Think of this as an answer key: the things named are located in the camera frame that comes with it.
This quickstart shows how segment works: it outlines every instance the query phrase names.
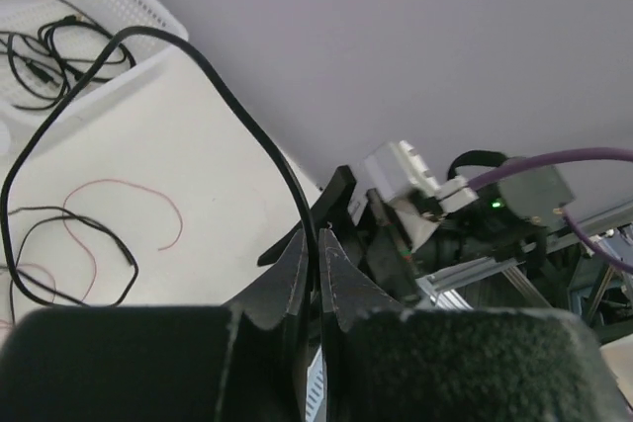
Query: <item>white plastic basket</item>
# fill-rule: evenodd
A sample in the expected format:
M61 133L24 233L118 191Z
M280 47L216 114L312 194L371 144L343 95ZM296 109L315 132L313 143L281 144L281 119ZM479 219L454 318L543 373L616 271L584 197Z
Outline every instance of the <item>white plastic basket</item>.
M67 1L99 22L111 34L130 25L147 25L188 38L184 27L157 0ZM55 0L0 0L0 30L34 34L41 25L74 13L71 8ZM64 29L59 31L56 38L62 55L71 57L94 58L106 44L105 39L85 29ZM107 97L123 86L127 86L126 92L131 92L129 88L139 84L141 75L154 68L175 49L165 42L147 37L130 38L125 41L125 45L134 55L136 67L127 70L129 67L123 65L103 69L100 74L103 73L104 77L118 75L105 84L91 85L78 97L46 134L37 152L50 147L87 121L96 119L108 104L112 104L106 101ZM23 77L26 79L30 75L25 74ZM20 111L11 104L39 106L42 103L16 82L6 57L0 56L0 160L7 160L19 153L49 113Z

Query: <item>table surface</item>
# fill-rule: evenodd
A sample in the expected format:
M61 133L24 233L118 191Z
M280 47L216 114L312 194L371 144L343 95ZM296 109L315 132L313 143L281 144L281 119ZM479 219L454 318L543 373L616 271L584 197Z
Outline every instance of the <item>table surface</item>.
M317 188L298 170L311 203ZM130 247L140 271L126 304L222 303L263 271L256 259L298 220L290 192L272 161L234 117L198 68L176 52L152 81L113 102L100 119L32 159L19 174L10 209L67 207L111 227ZM173 202L176 211L163 194ZM178 212L182 216L180 231ZM37 220L11 218L14 248ZM86 302L106 304L123 291L132 268L103 234L77 222L72 232L94 254L97 277ZM21 262L34 277L83 296L95 266L59 222L34 232ZM9 320L8 274L0 276L0 319ZM46 295L39 290L39 295ZM16 293L18 319L37 306ZM8 334L0 329L0 341Z

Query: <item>purple cable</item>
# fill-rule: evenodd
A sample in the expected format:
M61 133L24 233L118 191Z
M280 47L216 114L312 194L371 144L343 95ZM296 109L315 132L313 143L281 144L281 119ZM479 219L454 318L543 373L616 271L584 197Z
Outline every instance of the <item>purple cable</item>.
M560 152L544 153L543 155L536 155L534 157L523 158L521 160L512 160L506 164L501 165L498 168L484 173L479 177L475 177L469 182L469 186L472 190L477 192L490 183L496 183L504 178L511 177L521 172L533 170L535 168L546 167L548 165L560 165L563 163L571 162L586 162L590 160L615 160L618 162L630 162L633 163L633 151L623 148L577 148L574 150L562 150ZM589 236L587 236L578 223L572 219L567 211L564 211L563 219L570 228L570 230L576 235L576 237L584 244L588 249L593 251L599 257L604 259L614 268L633 274L633 266L626 264L619 259L611 256L609 253L603 251L597 244L595 244Z

